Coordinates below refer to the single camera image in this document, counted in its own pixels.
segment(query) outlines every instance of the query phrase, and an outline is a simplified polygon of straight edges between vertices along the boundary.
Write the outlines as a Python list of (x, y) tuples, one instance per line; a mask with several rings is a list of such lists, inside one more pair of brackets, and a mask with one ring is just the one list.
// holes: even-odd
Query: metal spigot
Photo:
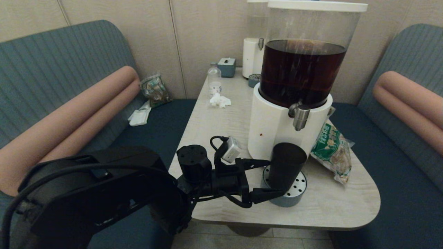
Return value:
[(258, 49), (260, 49), (260, 51), (263, 49), (264, 46), (264, 39), (260, 38), (258, 39)]
[(301, 103), (295, 103), (289, 107), (288, 115), (294, 118), (292, 125), (296, 131), (301, 131), (306, 126), (310, 110), (309, 106)]

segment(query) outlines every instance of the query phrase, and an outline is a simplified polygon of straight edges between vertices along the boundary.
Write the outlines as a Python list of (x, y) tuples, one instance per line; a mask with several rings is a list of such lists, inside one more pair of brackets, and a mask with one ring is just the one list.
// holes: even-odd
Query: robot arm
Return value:
[[(226, 154), (228, 138), (222, 140), (214, 156), (215, 170), (202, 146), (180, 148), (183, 175), (178, 180), (155, 152), (141, 147), (38, 164), (5, 213), (2, 249), (87, 248), (94, 234), (145, 205), (165, 231), (176, 234), (187, 228), (198, 202), (225, 196), (247, 208), (284, 194), (270, 189), (249, 192), (245, 170), (269, 162), (237, 158), (236, 164), (225, 165), (219, 157)], [(241, 201), (232, 195), (241, 196)], [(10, 235), (14, 212), (20, 216)]]

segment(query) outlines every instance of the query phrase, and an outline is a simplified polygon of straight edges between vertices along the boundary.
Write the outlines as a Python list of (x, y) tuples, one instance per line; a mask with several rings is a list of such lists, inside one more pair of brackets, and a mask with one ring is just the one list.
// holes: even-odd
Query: striped backrest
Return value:
[[(128, 44), (104, 20), (0, 43), (0, 148), (126, 65), (135, 68)], [(142, 102), (133, 100), (83, 151), (107, 148)]]
[[(443, 28), (415, 24), (400, 32), (386, 50), (358, 104), (443, 191), (443, 157), (380, 105), (372, 95), (378, 78), (387, 71), (395, 71), (443, 96)], [(443, 103), (435, 108), (443, 115)]]

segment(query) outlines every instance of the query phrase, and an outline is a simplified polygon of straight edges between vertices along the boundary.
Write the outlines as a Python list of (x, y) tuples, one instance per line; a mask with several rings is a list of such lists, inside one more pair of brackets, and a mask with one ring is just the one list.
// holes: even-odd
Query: table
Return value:
[[(214, 167), (214, 149), (209, 144), (213, 136), (233, 136), (242, 145), (239, 157), (251, 158), (248, 153), (248, 133), (253, 89), (237, 68), (234, 78), (222, 79), (222, 95), (232, 105), (212, 107), (209, 103), (207, 80), (203, 85), (185, 132), (177, 149), (199, 144), (208, 152)], [(380, 209), (380, 194), (369, 173), (351, 151), (352, 171), (343, 186), (333, 179), (333, 173), (309, 158), (302, 172), (308, 187), (301, 201), (289, 208), (270, 202), (254, 204), (249, 209), (238, 207), (227, 198), (200, 202), (192, 218), (229, 226), (286, 227), (318, 230), (354, 230), (371, 222)], [(246, 171), (249, 187), (260, 187), (263, 168)], [(169, 173), (178, 178), (182, 171), (175, 155)]]

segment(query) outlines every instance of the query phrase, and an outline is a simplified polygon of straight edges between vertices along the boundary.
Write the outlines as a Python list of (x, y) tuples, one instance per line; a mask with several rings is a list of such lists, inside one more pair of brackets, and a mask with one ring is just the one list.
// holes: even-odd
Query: dark brown liquid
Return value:
[(260, 94), (289, 107), (301, 101), (311, 108), (326, 102), (346, 49), (322, 41), (289, 39), (268, 42), (264, 49)]

